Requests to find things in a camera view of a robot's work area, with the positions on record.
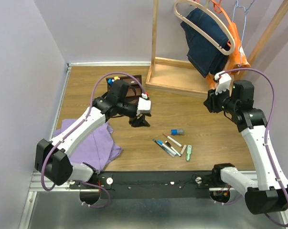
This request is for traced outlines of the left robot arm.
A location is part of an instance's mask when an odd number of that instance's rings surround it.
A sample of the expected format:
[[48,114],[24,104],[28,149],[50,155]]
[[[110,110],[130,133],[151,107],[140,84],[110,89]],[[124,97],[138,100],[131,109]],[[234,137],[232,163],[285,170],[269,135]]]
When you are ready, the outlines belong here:
[[128,102],[126,96],[131,87],[123,80],[115,80],[108,92],[91,99],[86,111],[65,131],[51,140],[39,141],[34,166],[41,173],[44,190],[51,190],[46,186],[45,178],[54,186],[67,181],[79,181],[85,188],[96,185],[97,170],[86,162],[72,163],[70,157],[94,130],[110,118],[122,115],[129,118],[132,127],[150,126],[145,117],[151,115],[151,100],[146,92],[142,92],[136,103]]

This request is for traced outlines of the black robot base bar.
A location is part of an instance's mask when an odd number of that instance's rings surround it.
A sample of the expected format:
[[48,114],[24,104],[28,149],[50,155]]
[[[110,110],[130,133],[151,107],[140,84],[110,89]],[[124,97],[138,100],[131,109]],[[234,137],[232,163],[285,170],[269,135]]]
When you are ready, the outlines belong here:
[[93,176],[112,199],[212,198],[231,202],[239,193],[228,185],[216,185],[210,170],[190,171],[106,171]]

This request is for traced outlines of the white marker with brown cap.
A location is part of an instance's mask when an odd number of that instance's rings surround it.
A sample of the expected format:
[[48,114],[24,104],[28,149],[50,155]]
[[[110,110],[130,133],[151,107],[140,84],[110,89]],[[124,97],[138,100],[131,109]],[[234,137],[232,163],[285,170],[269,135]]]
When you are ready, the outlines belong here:
[[182,147],[182,144],[180,144],[178,141],[176,141],[175,139],[173,139],[172,137],[170,137],[169,135],[163,133],[163,136],[165,136],[167,139],[169,139],[170,141],[172,141],[175,145],[177,145],[178,147]]

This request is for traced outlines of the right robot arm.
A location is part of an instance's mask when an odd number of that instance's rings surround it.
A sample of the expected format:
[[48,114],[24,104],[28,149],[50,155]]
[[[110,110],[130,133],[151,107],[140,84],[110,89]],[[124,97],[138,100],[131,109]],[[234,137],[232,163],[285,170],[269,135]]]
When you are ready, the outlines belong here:
[[288,209],[288,179],[281,171],[270,137],[265,133],[267,119],[262,110],[253,107],[254,86],[250,81],[219,79],[208,91],[204,105],[211,113],[230,114],[250,151],[257,180],[243,175],[230,163],[214,165],[211,183],[228,184],[245,199],[249,211],[267,214]]

